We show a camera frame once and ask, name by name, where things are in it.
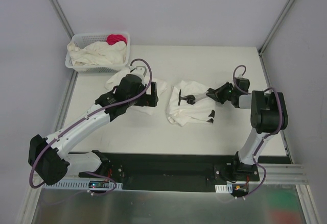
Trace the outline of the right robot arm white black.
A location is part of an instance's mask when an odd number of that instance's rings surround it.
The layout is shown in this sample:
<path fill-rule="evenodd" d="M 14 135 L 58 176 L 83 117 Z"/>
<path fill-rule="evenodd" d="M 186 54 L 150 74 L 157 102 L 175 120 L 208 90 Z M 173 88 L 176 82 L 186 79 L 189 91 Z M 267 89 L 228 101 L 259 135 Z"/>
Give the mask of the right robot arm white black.
<path fill-rule="evenodd" d="M 284 95 L 281 92 L 249 92 L 249 87 L 248 79 L 235 78 L 233 84 L 227 82 L 217 89 L 210 88 L 206 94 L 218 103 L 230 101 L 235 108 L 250 109 L 251 132 L 227 167 L 227 172 L 238 181 L 258 169 L 257 157 L 269 139 L 288 125 Z"/>

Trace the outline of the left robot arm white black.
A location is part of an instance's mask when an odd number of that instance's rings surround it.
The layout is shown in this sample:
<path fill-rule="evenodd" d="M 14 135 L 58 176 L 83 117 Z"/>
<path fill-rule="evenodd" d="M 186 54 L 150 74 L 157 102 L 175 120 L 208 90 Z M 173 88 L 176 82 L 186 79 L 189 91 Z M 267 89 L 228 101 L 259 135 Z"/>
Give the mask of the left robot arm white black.
<path fill-rule="evenodd" d="M 110 162 L 98 150 L 71 154 L 71 150 L 89 134 L 113 122 L 132 106 L 156 107 L 157 84 L 148 84 L 135 74 L 127 74 L 120 83 L 95 100 L 75 122 L 46 137 L 34 136 L 30 141 L 28 163 L 47 185 L 54 185 L 66 175 L 107 177 Z"/>

